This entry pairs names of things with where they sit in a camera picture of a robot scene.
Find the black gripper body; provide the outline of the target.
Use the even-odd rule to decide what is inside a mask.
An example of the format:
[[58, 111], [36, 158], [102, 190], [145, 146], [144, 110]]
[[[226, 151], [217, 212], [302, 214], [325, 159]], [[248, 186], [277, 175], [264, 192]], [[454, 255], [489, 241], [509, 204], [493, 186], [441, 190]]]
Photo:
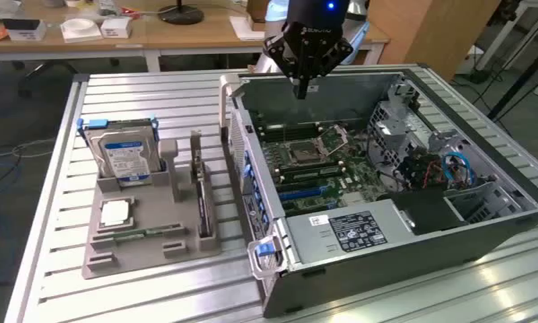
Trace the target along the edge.
[[346, 1], [290, 1], [282, 28], [285, 42], [298, 62], [301, 78], [301, 45], [308, 39], [344, 37], [342, 24], [348, 12]]

